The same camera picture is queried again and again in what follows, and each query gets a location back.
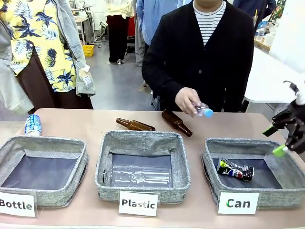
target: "can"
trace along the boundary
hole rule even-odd
[[[220,158],[217,166],[217,172],[244,181],[252,180],[254,176],[253,166],[238,166],[226,158]]]
[[[41,135],[41,121],[40,117],[36,114],[31,114],[25,121],[24,133],[27,136],[40,136]]]

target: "white and blue can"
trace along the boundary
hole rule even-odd
[[[41,135],[41,121],[40,117],[36,114],[31,114],[25,122],[24,133],[27,136],[40,136]]]

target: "beer bottle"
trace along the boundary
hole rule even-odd
[[[186,125],[183,124],[183,121],[181,118],[179,118],[177,115],[175,115],[173,112],[164,110],[162,112],[162,118],[170,125],[172,128],[176,130],[180,130],[182,133],[184,133],[186,136],[190,137],[193,135],[192,131],[190,131],[189,128],[186,127]]]
[[[121,124],[125,127],[127,127],[129,130],[150,130],[150,131],[155,131],[156,129],[153,126],[144,124],[144,123],[140,123],[138,121],[132,120],[126,120],[126,119],[122,119],[122,118],[117,118],[116,122],[118,124]]]

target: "gray fabric basket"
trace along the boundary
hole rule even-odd
[[[89,160],[81,140],[15,136],[0,148],[0,192],[36,195],[38,207],[64,207]]]
[[[113,154],[134,156],[170,155],[172,187],[110,187],[102,182],[103,171],[112,165]],[[119,201],[120,191],[160,193],[160,203],[181,203],[190,186],[190,172],[182,137],[174,132],[109,131],[102,141],[95,172],[99,197]]]
[[[263,140],[207,139],[202,159],[217,204],[221,192],[243,192],[260,193],[259,208],[284,208],[300,205],[302,198],[305,197],[305,173],[289,154],[275,157],[272,150],[278,146],[279,144],[276,142]],[[241,181],[234,177],[218,174],[215,168],[216,159],[221,157],[237,164],[238,161],[249,166],[254,164],[252,181]]]

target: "gray floor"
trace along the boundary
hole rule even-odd
[[[154,110],[151,94],[141,92],[143,83],[141,68],[136,66],[135,54],[125,57],[125,64],[108,62],[109,46],[94,47],[94,55],[87,58],[97,94],[91,98],[95,109],[108,110]],[[14,115],[0,104],[0,121],[22,121],[26,115]]]

